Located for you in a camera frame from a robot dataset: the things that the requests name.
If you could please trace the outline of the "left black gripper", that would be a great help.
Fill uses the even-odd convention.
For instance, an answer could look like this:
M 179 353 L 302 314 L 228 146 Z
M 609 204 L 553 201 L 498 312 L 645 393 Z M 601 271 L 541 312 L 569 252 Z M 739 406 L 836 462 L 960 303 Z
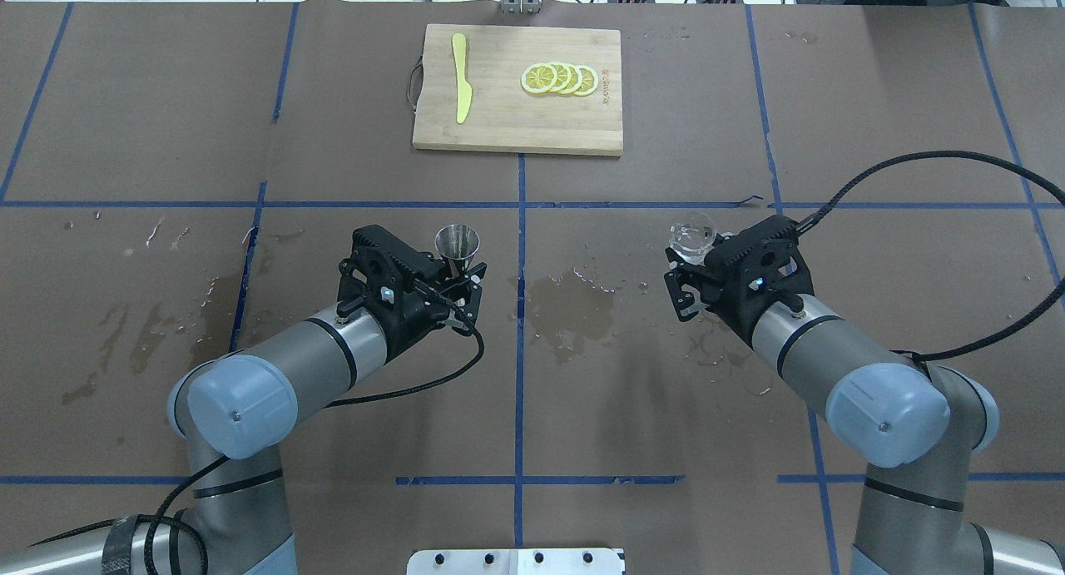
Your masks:
M 487 268 L 469 260 L 435 260 L 383 226 L 362 226 L 353 231 L 350 256 L 338 265 L 335 316 L 348 321 L 365 309 L 384 333 L 388 362 L 441 329 L 444 321 L 456 333 L 472 336 Z M 453 302 L 450 309 L 441 295 Z

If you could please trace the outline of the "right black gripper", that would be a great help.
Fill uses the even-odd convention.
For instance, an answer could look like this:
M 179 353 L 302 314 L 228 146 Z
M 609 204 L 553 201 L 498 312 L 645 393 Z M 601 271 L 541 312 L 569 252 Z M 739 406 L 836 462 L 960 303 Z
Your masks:
M 799 252 L 798 221 L 768 217 L 731 239 L 716 230 L 674 230 L 668 250 L 678 261 L 702 265 L 697 276 L 682 267 L 663 275 L 677 321 L 694 321 L 707 309 L 746 343 L 761 314 L 777 302 L 801 309 L 813 295 L 813 275 Z

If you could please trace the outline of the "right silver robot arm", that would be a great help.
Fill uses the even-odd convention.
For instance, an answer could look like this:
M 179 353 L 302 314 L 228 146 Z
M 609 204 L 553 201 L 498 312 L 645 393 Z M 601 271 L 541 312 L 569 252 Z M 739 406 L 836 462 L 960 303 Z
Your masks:
M 894 352 L 815 298 L 800 228 L 772 215 L 721 234 L 670 227 L 663 276 L 678 321 L 708 312 L 866 460 L 852 574 L 1061 574 L 1063 546 L 963 518 L 974 453 L 1001 422 L 987 389 Z

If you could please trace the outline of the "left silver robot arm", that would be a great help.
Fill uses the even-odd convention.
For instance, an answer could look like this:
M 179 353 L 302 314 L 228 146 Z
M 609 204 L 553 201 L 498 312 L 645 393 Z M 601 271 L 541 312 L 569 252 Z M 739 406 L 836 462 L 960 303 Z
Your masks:
M 294 574 L 280 443 L 442 328 L 473 336 L 487 266 L 471 226 L 417 251 L 383 226 L 353 233 L 335 302 L 190 369 L 166 405 L 190 476 L 150 514 L 103 519 L 4 553 L 4 574 Z

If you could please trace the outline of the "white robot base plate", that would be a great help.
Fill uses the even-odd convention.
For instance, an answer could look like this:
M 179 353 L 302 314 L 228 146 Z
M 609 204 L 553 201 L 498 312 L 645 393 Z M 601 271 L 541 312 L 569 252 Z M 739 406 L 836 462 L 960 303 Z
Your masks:
M 615 548 L 466 548 L 417 551 L 407 574 L 625 574 Z

